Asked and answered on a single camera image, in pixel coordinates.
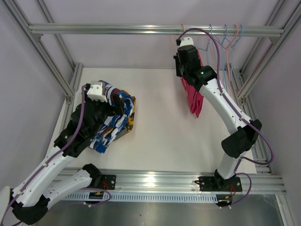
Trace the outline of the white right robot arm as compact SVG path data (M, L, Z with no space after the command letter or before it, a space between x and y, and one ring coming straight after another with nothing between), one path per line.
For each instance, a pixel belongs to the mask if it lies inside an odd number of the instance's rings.
M262 128L259 120L246 115L225 91L215 70L202 66L198 50L193 45L181 46L174 56L177 75L199 92L223 120L229 136L221 141L224 155L214 172L214 187L226 190L234 181L235 171L258 138Z

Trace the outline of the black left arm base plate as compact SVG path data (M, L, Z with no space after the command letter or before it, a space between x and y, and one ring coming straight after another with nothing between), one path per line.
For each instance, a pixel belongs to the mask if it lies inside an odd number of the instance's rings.
M104 190L114 190L116 186L116 175L102 175L100 181L96 185L96 188Z

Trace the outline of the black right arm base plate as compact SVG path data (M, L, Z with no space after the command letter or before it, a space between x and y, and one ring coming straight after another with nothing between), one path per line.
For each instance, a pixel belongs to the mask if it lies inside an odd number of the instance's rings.
M230 179L215 176L200 176L194 183L199 185L202 192L242 192L242 184L238 176L233 176Z

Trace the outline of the olive yellow camouflage trousers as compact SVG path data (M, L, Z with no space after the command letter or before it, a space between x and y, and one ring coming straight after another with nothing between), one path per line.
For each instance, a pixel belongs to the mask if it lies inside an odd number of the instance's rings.
M125 136L129 132L132 131L134 127L134 121L135 121L135 112L133 111L132 114L129 116L125 126L123 129L120 131L120 133L116 136L115 141L120 139L121 137Z

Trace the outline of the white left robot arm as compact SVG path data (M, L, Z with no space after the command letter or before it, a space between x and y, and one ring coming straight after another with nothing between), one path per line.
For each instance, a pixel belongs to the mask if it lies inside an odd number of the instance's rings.
M33 173L10 193L14 216L22 223L35 224L65 196L79 189L99 188L101 171L86 164L73 177L50 186L53 179L87 148L104 153L124 129L135 102L127 93L118 91L106 101L92 99L80 92L80 104L71 114L67 127L54 141L54 146Z

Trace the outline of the pink hanger of orange trousers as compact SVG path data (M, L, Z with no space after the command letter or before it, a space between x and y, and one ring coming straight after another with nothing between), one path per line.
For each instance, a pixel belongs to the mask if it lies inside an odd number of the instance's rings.
M221 69L222 69L222 84L225 89L232 92L231 80L232 80L232 69L233 65L233 52L237 42L241 38L240 28L244 28L241 25L234 24L234 36L230 39L228 35L230 34L230 27L225 24L225 32L221 38L214 36L214 40L217 42L220 48L220 58L221 58Z

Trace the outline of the blue hanger of camouflage trousers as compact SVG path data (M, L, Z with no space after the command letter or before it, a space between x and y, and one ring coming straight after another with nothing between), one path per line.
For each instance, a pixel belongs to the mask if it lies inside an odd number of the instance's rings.
M235 47L237 45L237 43L240 41L242 35L244 34L244 25L240 24L240 32L239 32L239 35L238 35L238 38L235 40L234 44L231 45L231 66L233 66L233 63L234 63L234 50L235 50Z

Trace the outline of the blue white patterned trousers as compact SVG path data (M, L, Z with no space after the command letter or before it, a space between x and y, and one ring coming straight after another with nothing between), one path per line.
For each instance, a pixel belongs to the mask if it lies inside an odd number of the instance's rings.
M90 143L89 148L97 151L98 153L104 153L109 145L115 141L116 136L125 126L129 116L133 111L135 112L136 107L136 98L130 95L126 90L118 89L106 81L102 82L105 83L105 95L110 105L115 105L113 101L113 94L124 97L125 113L122 116L109 116L100 130L97 132L97 135Z

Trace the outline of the light blue wire hanger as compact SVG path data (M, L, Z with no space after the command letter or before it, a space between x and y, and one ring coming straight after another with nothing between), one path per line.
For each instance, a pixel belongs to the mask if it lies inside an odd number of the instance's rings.
M232 89L231 89L230 76L229 76L229 55L228 55L229 46L226 46L226 42L228 42L228 44L231 44L231 42L227 39L228 25L226 24L224 28L225 28L225 33L220 40L221 54L222 54L222 82L226 91L231 94Z

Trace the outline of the pink trousers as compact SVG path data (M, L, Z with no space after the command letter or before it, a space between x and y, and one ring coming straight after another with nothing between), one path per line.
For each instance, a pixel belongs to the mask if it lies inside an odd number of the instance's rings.
M184 78L181 78L181 82L187 98L190 113L194 114L196 118L198 118L202 110L204 97L196 91L192 85L189 85Z

